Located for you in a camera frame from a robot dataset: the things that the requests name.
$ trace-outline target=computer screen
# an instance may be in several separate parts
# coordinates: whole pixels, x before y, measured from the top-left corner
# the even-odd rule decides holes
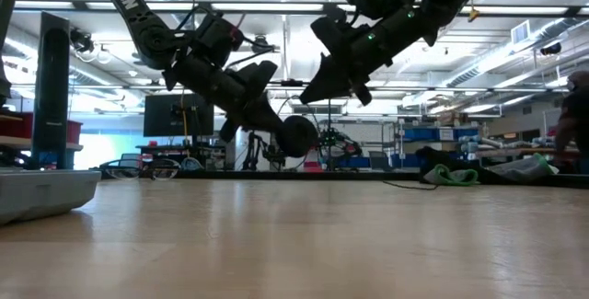
[[[183,136],[184,119],[174,111],[180,109],[180,103],[187,110],[189,136],[214,134],[214,106],[197,94],[185,94],[183,99],[181,95],[145,97],[144,137]]]

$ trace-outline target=gray plastic bin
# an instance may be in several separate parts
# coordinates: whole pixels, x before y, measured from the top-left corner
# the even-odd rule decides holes
[[[68,213],[94,198],[98,171],[0,171],[0,225]]]

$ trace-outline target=chair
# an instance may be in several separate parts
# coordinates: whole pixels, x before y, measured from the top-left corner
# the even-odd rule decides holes
[[[388,156],[384,152],[368,152],[370,156],[370,168],[384,172],[392,172],[393,167],[388,163]]]

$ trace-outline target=person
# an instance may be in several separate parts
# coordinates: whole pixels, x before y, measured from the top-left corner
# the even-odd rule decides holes
[[[567,88],[571,93],[562,102],[555,138],[557,155],[574,139],[581,152],[581,173],[589,175],[589,71],[572,73]]]

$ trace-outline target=black robotic arm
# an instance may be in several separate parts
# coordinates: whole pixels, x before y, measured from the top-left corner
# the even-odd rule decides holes
[[[379,21],[370,27],[353,27],[339,10],[313,24],[315,35],[329,50],[321,66],[301,95],[303,103],[355,94],[364,105],[372,100],[366,87],[368,77],[420,38],[433,46],[438,30],[449,24],[468,0],[346,0],[356,5],[356,16]]]
[[[289,156],[306,154],[318,138],[313,123],[291,116],[282,121],[273,111],[264,92],[277,69],[262,61],[235,72],[223,70],[231,51],[245,40],[243,33],[223,19],[221,13],[206,12],[195,30],[184,30],[185,19],[170,29],[147,6],[145,0],[112,0],[131,32],[141,59],[152,69],[163,70],[168,89],[177,83],[206,98],[226,112],[221,138],[230,141],[238,127],[273,132],[281,149]]]

